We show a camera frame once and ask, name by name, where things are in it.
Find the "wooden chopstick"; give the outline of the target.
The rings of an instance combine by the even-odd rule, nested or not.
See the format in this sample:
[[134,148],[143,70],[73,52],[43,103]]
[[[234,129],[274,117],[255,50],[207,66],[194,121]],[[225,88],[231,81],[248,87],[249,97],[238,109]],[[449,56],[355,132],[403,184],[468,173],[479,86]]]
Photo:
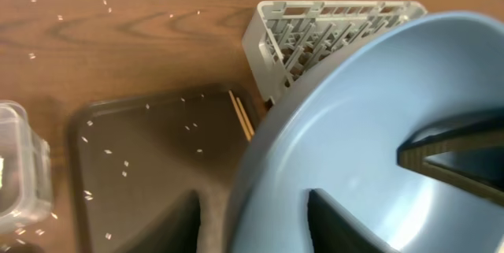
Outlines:
[[239,106],[239,109],[240,109],[240,112],[242,113],[242,116],[243,116],[243,120],[245,122],[245,125],[248,129],[248,132],[250,133],[250,136],[253,137],[255,132],[254,132],[254,128],[253,128],[253,125],[251,124],[250,122],[250,119],[248,117],[248,114],[246,113],[245,111],[245,108],[240,100],[240,98],[236,98],[236,101],[237,101],[237,104]]
[[248,127],[246,126],[246,122],[245,122],[245,120],[243,118],[243,113],[242,113],[241,109],[239,108],[238,102],[236,101],[237,98],[233,95],[232,90],[228,90],[228,94],[229,94],[229,96],[231,98],[232,105],[233,105],[233,107],[235,109],[235,112],[237,114],[237,117],[239,119],[239,123],[240,123],[240,125],[242,127],[243,133],[244,133],[247,141],[250,142],[252,136],[251,136],[251,134],[249,132]]

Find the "blue plate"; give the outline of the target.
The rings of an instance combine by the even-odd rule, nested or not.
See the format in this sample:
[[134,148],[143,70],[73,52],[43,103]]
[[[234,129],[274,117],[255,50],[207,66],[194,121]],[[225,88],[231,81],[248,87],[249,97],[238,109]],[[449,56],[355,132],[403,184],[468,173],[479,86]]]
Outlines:
[[311,252],[309,191],[323,190],[401,252],[494,252],[503,208],[397,163],[442,119],[503,108],[503,25],[437,13],[325,58],[267,113],[226,215],[229,252]]

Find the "clear plastic bin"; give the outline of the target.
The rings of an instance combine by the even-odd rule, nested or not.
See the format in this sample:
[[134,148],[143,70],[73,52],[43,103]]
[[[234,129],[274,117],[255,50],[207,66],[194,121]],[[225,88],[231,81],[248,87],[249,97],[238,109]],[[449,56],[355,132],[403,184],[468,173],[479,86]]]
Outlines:
[[53,208],[50,146],[24,107],[1,101],[1,233],[42,221]]

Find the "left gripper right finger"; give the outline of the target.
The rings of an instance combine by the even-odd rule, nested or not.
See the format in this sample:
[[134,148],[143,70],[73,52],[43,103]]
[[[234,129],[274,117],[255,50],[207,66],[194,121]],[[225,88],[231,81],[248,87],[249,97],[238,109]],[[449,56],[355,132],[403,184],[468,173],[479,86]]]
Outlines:
[[404,169],[503,204],[503,110],[446,117],[397,149]]

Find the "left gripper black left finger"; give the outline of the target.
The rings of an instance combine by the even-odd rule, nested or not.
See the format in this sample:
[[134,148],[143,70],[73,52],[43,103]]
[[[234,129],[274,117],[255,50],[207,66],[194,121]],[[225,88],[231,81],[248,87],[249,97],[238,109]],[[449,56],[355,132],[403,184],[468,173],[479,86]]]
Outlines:
[[397,252],[322,189],[309,191],[307,221],[314,252]]

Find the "grey dishwasher rack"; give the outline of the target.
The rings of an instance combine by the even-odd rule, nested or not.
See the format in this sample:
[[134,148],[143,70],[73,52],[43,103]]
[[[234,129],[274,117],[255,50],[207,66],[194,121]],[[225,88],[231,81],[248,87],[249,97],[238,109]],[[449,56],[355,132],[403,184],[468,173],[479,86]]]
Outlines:
[[264,102],[330,54],[427,14],[414,1],[263,1],[242,45]]

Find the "brown serving tray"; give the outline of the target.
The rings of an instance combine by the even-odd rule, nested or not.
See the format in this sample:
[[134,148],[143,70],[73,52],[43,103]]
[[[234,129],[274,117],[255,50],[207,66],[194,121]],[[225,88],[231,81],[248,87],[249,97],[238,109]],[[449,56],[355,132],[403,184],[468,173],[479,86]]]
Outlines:
[[259,118],[238,84],[96,102],[67,128],[80,252],[224,250],[224,216]]

